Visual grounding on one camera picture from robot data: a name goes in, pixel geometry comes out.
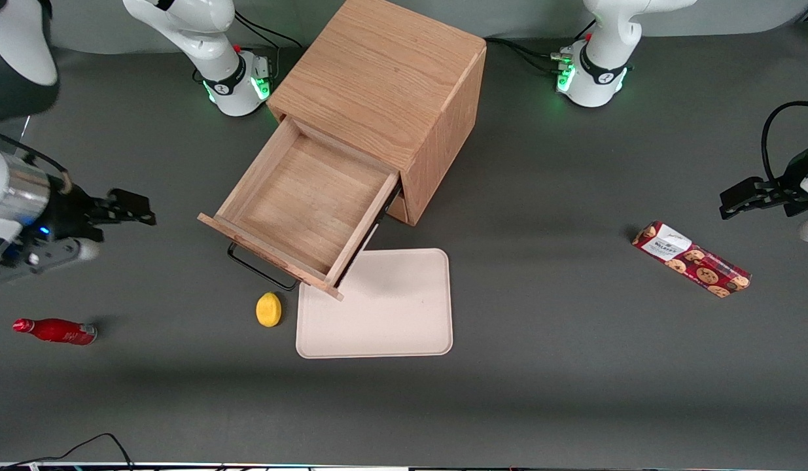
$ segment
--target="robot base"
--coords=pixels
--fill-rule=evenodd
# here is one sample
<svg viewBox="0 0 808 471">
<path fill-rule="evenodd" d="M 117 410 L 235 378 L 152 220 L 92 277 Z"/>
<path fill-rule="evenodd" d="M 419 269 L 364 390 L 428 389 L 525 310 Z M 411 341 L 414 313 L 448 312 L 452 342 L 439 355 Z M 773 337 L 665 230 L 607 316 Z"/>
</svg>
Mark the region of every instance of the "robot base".
<svg viewBox="0 0 808 471">
<path fill-rule="evenodd" d="M 249 115 L 270 97 L 270 67 L 267 65 L 267 58 L 255 56 L 249 51 L 241 51 L 238 56 L 246 63 L 246 73 L 230 95 L 221 95 L 203 83 L 206 92 L 209 92 L 209 99 L 228 116 Z"/>
<path fill-rule="evenodd" d="M 572 45 L 561 48 L 560 53 L 562 56 L 565 54 L 567 57 L 577 58 L 581 48 L 586 44 L 586 40 L 581 39 Z M 566 69 L 558 75 L 555 91 L 563 93 L 563 95 L 566 95 L 581 107 L 601 107 L 601 105 L 607 104 L 613 98 L 613 95 L 622 89 L 622 80 L 625 78 L 626 73 L 627 69 L 622 69 L 619 77 L 611 77 L 606 84 L 597 84 L 592 75 L 585 71 L 580 63 L 575 65 L 574 60 L 571 60 Z"/>
</svg>

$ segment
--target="green led light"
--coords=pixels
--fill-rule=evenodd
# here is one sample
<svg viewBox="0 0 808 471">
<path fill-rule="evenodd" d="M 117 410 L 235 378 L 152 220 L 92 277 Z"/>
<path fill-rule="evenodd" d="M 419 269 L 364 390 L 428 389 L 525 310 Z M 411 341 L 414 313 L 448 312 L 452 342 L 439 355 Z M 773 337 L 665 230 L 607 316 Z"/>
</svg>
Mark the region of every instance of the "green led light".
<svg viewBox="0 0 808 471">
<path fill-rule="evenodd" d="M 266 78 L 249 77 L 249 83 L 252 84 L 260 99 L 267 99 L 270 96 L 270 81 Z"/>
<path fill-rule="evenodd" d="M 203 88 L 205 88 L 206 93 L 209 94 L 209 101 L 215 103 L 215 97 L 212 96 L 212 90 L 209 89 L 209 86 L 206 84 L 206 80 L 203 81 Z"/>
<path fill-rule="evenodd" d="M 569 84 L 572 83 L 572 77 L 575 75 L 575 66 L 569 65 L 566 71 L 561 72 L 561 78 L 558 79 L 558 90 L 566 92 L 569 90 Z"/>
<path fill-rule="evenodd" d="M 625 74 L 627 74 L 627 68 L 626 67 L 625 67 L 624 71 L 622 71 L 622 77 L 619 78 L 619 84 L 617 84 L 617 86 L 616 86 L 616 92 L 619 92 L 619 90 L 622 89 L 622 82 L 625 81 Z"/>
</svg>

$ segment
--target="cookie box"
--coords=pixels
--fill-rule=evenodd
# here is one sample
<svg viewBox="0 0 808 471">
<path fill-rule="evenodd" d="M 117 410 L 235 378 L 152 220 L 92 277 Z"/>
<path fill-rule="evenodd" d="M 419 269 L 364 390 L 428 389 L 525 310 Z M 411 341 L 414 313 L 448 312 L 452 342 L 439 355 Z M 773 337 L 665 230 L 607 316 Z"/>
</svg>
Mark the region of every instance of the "cookie box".
<svg viewBox="0 0 808 471">
<path fill-rule="evenodd" d="M 726 298 L 750 286 L 747 271 L 694 244 L 658 220 L 643 229 L 632 243 L 718 298 Z"/>
</svg>

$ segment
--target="red bottle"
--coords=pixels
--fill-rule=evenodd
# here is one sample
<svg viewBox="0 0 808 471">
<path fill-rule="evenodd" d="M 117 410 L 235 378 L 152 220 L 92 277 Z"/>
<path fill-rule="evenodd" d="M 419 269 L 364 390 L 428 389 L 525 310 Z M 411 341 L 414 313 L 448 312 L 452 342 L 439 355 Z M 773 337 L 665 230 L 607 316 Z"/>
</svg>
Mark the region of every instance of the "red bottle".
<svg viewBox="0 0 808 471">
<path fill-rule="evenodd" d="M 32 334 L 47 342 L 89 345 L 96 339 L 98 331 L 92 324 L 78 324 L 63 319 L 17 319 L 14 330 Z"/>
</svg>

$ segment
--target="black cable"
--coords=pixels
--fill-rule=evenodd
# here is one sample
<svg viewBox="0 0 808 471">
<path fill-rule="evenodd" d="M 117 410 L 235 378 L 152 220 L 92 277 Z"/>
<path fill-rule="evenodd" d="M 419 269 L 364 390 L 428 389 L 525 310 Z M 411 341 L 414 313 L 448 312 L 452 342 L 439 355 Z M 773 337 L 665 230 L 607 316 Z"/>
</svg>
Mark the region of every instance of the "black cable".
<svg viewBox="0 0 808 471">
<path fill-rule="evenodd" d="M 24 151 L 44 161 L 46 164 L 50 164 L 52 167 L 54 167 L 54 169 L 58 170 L 61 176 L 63 177 L 63 188 L 61 188 L 60 193 L 68 194 L 70 191 L 72 191 L 72 178 L 69 178 L 69 170 L 66 170 L 66 167 L 63 167 L 63 165 L 58 164 L 56 160 L 54 160 L 51 157 L 48 157 L 48 155 L 45 155 L 44 153 L 39 152 L 33 149 L 32 147 L 29 147 L 19 141 L 15 141 L 11 137 L 2 134 L 2 132 L 0 132 L 0 140 L 3 141 L 4 143 L 9 143 L 12 146 L 23 149 Z"/>
<path fill-rule="evenodd" d="M 595 19 L 593 19 L 593 21 L 589 22 L 589 24 L 586 27 L 584 27 L 584 29 L 581 30 L 580 33 L 575 35 L 575 38 L 573 39 L 573 41 L 577 41 L 577 40 L 581 39 L 581 36 L 583 36 L 584 33 L 587 32 L 587 30 L 589 30 L 591 27 L 593 27 L 594 24 L 595 24 Z"/>
<path fill-rule="evenodd" d="M 526 48 L 524 46 L 521 46 L 520 44 L 517 44 L 514 41 L 509 41 L 508 39 L 501 39 L 501 38 L 485 38 L 485 42 L 495 43 L 495 44 L 502 44 L 502 45 L 508 46 L 508 48 L 511 48 L 512 51 L 517 53 L 517 55 L 520 56 L 521 59 L 525 60 L 532 67 L 535 67 L 535 69 L 538 69 L 538 71 L 543 71 L 543 72 L 555 71 L 555 68 L 553 68 L 553 67 L 544 67 L 542 65 L 539 65 L 539 63 L 536 63 L 530 57 L 527 57 L 526 54 L 528 54 L 529 56 L 536 57 L 536 58 L 541 58 L 541 59 L 542 58 L 548 59 L 548 56 L 545 56 L 545 54 L 538 53 L 536 51 L 530 50 L 530 48 Z"/>
<path fill-rule="evenodd" d="M 771 169 L 771 165 L 769 165 L 769 155 L 767 154 L 767 137 L 769 135 L 769 129 L 773 124 L 773 120 L 775 117 L 781 113 L 783 110 L 787 110 L 790 107 L 808 107 L 808 101 L 789 101 L 783 105 L 779 105 L 777 109 L 773 110 L 771 114 L 767 117 L 765 121 L 765 125 L 762 128 L 762 163 L 765 166 L 765 173 L 767 174 L 767 179 L 769 183 L 774 186 L 775 190 L 783 197 L 785 200 L 788 200 L 793 205 L 802 206 L 802 203 L 796 201 L 795 198 L 787 194 L 779 185 L 779 182 L 773 175 L 773 170 Z"/>
<path fill-rule="evenodd" d="M 125 451 L 125 447 L 122 447 L 122 444 L 119 442 L 119 440 L 116 438 L 116 436 L 113 435 L 113 433 L 108 433 L 108 432 L 99 433 L 98 435 L 93 436 L 93 438 L 90 438 L 89 440 L 85 440 L 85 441 L 81 442 L 80 444 L 75 445 L 75 447 L 69 448 L 69 450 L 66 453 L 64 453 L 64 454 L 62 454 L 60 456 L 42 456 L 40 458 L 27 459 L 25 461 L 19 461 L 19 462 L 16 462 L 14 464 L 7 464 L 5 466 L 0 467 L 0 469 L 17 468 L 18 466 L 23 466 L 24 464 L 29 464 L 31 462 L 57 461 L 59 459 L 64 459 L 64 458 L 68 457 L 69 454 L 71 454 L 72 452 L 77 450 L 78 448 L 83 447 L 84 445 L 89 444 L 89 442 L 92 442 L 92 441 L 94 441 L 94 440 L 96 440 L 98 438 L 101 438 L 102 436 L 110 436 L 110 438 L 113 439 L 114 442 L 116 442 L 116 446 L 119 447 L 119 451 L 122 452 L 122 456 L 125 458 L 125 462 L 128 464 L 129 471 L 133 471 L 134 462 L 133 462 L 133 460 L 131 460 L 131 457 L 128 455 L 128 452 Z"/>
<path fill-rule="evenodd" d="M 539 57 L 541 59 L 548 59 L 550 57 L 549 54 L 544 54 L 544 53 L 541 53 L 541 52 L 538 52 L 538 51 L 530 50 L 530 48 L 527 48 L 526 46 L 523 46 L 522 44 L 515 43 L 514 41 L 509 41 L 508 39 L 485 38 L 485 42 L 503 44 L 503 45 L 508 46 L 509 48 L 512 48 L 512 50 L 518 50 L 520 52 L 528 54 L 529 56 Z"/>
<path fill-rule="evenodd" d="M 238 23 L 243 24 L 244 27 L 246 27 L 246 29 L 248 29 L 249 31 L 252 31 L 253 35 L 256 35 L 259 38 L 264 39 L 265 41 L 269 42 L 270 45 L 272 45 L 274 48 L 279 48 L 279 45 L 276 44 L 275 42 L 273 42 L 272 39 L 267 38 L 267 36 L 261 35 L 261 33 L 259 33 L 258 31 L 255 31 L 255 29 L 253 29 L 252 25 L 246 23 L 247 20 L 242 19 L 242 18 L 243 18 L 242 16 L 240 16 L 238 13 L 236 13 L 236 19 L 238 20 Z"/>
<path fill-rule="evenodd" d="M 296 41 L 296 39 L 293 39 L 293 38 L 291 38 L 290 36 L 287 36 L 287 35 L 282 35 L 282 33 L 279 33 L 277 31 L 273 31 L 272 29 L 269 29 L 268 27 L 263 27 L 260 24 L 253 23 L 252 21 L 250 21 L 244 15 L 240 14 L 237 11 L 236 11 L 236 18 L 243 19 L 244 21 L 251 24 L 252 26 L 257 27 L 258 29 L 261 29 L 262 31 L 266 31 L 267 33 L 270 33 L 270 35 L 276 35 L 276 36 L 278 36 L 280 38 L 284 38 L 284 39 L 287 39 L 288 41 L 292 41 L 293 44 L 295 44 L 297 47 L 300 47 L 300 48 L 302 47 L 302 43 L 300 43 L 299 41 Z"/>
</svg>

